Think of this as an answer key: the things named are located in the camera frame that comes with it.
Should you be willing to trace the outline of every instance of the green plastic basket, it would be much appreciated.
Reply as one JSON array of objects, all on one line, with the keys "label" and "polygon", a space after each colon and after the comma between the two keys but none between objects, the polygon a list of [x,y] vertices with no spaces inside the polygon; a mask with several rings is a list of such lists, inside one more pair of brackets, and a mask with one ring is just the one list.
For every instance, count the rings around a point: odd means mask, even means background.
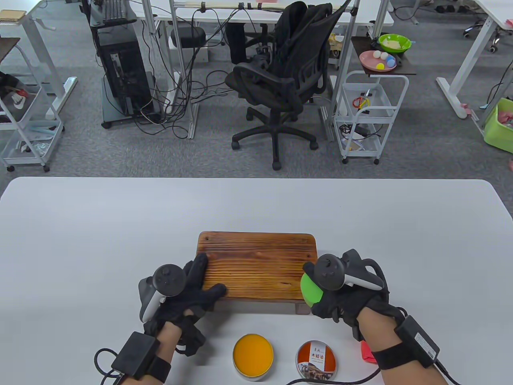
[{"label": "green plastic basket", "polygon": [[498,115],[501,111],[513,112],[513,101],[500,99],[484,128],[484,141],[490,146],[513,153],[513,129],[499,123]]},{"label": "green plastic basket", "polygon": [[[392,40],[398,42],[401,45],[401,49],[393,49],[384,46],[383,42],[385,40]],[[386,35],[381,35],[379,42],[381,44],[381,48],[383,48],[383,51],[388,53],[402,53],[406,52],[411,48],[411,40],[407,37],[404,37],[403,35],[397,35],[396,33],[387,33]]]}]

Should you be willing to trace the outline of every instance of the green bowl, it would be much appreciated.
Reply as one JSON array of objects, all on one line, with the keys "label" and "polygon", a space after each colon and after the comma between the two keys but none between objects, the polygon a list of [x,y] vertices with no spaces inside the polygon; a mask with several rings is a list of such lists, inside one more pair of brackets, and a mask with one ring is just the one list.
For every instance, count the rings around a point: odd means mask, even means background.
[{"label": "green bowl", "polygon": [[[385,40],[398,42],[401,45],[401,49],[393,49],[384,46],[383,42]],[[388,33],[386,35],[382,35],[379,39],[379,42],[381,44],[381,48],[383,48],[383,51],[388,53],[403,53],[411,48],[411,40],[407,37],[397,35],[396,33]]]}]

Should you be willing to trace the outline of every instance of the chair base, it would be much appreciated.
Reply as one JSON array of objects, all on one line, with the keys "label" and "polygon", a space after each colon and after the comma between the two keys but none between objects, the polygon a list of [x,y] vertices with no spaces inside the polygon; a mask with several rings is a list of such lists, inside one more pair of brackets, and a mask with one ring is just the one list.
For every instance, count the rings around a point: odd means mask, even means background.
[{"label": "chair base", "polygon": [[248,107],[246,112],[246,119],[251,121],[256,117],[259,119],[264,125],[250,128],[249,130],[239,132],[232,136],[231,138],[231,148],[233,150],[238,150],[241,148],[239,144],[239,140],[261,134],[268,133],[272,138],[272,169],[278,171],[282,168],[282,164],[280,163],[280,150],[278,146],[278,134],[279,133],[287,133],[289,135],[295,135],[297,137],[306,139],[310,142],[310,149],[317,150],[319,148],[319,144],[317,143],[317,138],[307,132],[298,130],[297,128],[292,128],[285,126],[285,123],[288,120],[296,121],[298,116],[294,113],[286,113],[281,116],[281,113],[276,110],[271,110],[271,114],[269,117],[265,116],[261,112],[255,110],[252,107]]}]

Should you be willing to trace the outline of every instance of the white metal cart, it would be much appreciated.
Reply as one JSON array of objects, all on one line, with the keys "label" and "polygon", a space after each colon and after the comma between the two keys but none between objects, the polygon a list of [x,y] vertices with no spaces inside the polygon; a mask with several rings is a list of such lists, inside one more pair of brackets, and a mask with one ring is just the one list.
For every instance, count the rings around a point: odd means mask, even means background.
[{"label": "white metal cart", "polygon": [[[374,164],[379,164],[388,135],[403,103],[409,80],[404,75],[373,74],[369,77],[376,79],[375,83],[348,83],[347,79],[355,74],[365,74],[365,72],[352,71],[347,74],[337,95],[338,110],[333,119],[333,129],[342,154],[342,163],[347,163],[348,157],[374,157]],[[403,90],[397,104],[391,104],[383,86],[380,84],[381,78],[402,79],[404,81]],[[331,76],[330,80],[334,87],[337,77]],[[370,105],[355,108],[352,101],[366,94],[368,94],[367,99],[370,101]],[[343,131],[341,132],[339,128],[342,125],[350,127],[350,133],[344,134]],[[356,134],[358,136],[355,137],[357,127],[367,128],[369,134],[365,137]]]},{"label": "white metal cart", "polygon": [[[45,172],[50,171],[47,162],[55,149],[61,133],[64,131],[62,120],[46,94],[40,79],[34,75],[34,67],[23,50],[17,45],[18,37],[0,38],[0,61],[16,48],[22,55],[37,86],[33,90],[34,99],[20,119],[15,119],[4,101],[0,98],[0,106],[9,118],[10,123],[1,123],[2,129],[13,129],[14,132],[0,153],[0,161],[7,171],[14,171],[14,165],[40,164]],[[53,119],[46,120],[48,108],[53,112]]]}]

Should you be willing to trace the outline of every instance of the pink item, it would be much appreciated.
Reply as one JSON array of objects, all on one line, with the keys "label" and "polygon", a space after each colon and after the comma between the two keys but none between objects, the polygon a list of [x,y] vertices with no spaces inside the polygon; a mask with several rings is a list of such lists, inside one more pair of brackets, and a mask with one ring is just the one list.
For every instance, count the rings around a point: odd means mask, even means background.
[{"label": "pink item", "polygon": [[362,348],[362,358],[365,362],[377,363],[376,359],[374,358],[374,355],[372,354],[372,351],[370,350],[369,345],[365,341],[362,341],[361,348]]},{"label": "pink item", "polygon": [[506,124],[510,120],[513,120],[513,112],[499,111],[497,114],[497,120],[501,124]]},{"label": "pink item", "polygon": [[[392,71],[394,68],[397,67],[396,63],[396,65],[394,65],[392,68],[388,68],[386,65],[386,60],[383,60],[380,57],[376,59],[373,55],[374,51],[362,52],[362,54],[360,55],[360,62],[362,62],[362,66],[374,72],[388,72]],[[376,66],[379,63],[382,63],[385,66],[385,69],[377,69]]]},{"label": "pink item", "polygon": [[463,108],[465,110],[467,115],[472,115],[472,110],[470,108],[468,108],[467,103],[461,103],[460,106],[461,106],[461,108]]}]

